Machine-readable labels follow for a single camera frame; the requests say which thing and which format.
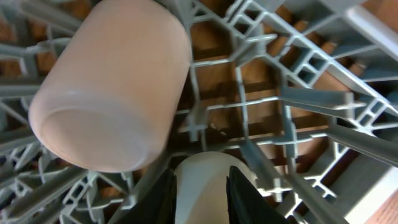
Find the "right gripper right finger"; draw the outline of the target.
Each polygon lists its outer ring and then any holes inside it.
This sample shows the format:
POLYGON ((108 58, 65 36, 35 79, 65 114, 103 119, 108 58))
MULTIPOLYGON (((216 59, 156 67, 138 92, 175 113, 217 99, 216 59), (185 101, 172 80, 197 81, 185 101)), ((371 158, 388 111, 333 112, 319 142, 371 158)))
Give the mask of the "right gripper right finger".
POLYGON ((289 224, 236 166, 229 168, 226 193, 230 224, 289 224))

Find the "pink white cup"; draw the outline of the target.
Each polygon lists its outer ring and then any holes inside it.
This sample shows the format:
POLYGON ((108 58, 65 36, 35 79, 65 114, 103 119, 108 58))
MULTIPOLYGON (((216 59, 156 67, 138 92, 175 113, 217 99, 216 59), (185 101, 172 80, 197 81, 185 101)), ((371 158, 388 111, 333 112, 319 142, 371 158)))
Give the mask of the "pink white cup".
POLYGON ((165 148, 191 61, 187 32, 165 7, 101 1, 35 94, 30 126, 76 166, 141 169, 165 148))

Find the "cream white cup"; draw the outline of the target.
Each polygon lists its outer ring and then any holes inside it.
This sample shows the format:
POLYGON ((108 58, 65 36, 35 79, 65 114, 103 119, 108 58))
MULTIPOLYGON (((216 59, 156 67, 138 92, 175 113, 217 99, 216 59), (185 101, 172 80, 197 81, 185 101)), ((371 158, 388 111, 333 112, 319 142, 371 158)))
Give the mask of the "cream white cup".
POLYGON ((239 168, 256 186, 256 178, 248 166, 222 152, 194 154, 177 166, 175 224, 229 222, 226 178, 231 166, 239 168))

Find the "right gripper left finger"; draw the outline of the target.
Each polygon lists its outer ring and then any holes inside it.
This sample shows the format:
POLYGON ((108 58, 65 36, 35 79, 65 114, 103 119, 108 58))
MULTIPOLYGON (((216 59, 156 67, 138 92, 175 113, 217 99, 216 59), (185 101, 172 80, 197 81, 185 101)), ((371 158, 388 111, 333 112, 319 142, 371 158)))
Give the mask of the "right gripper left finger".
POLYGON ((166 169, 155 184, 116 224, 174 224, 177 200, 177 178, 166 169))

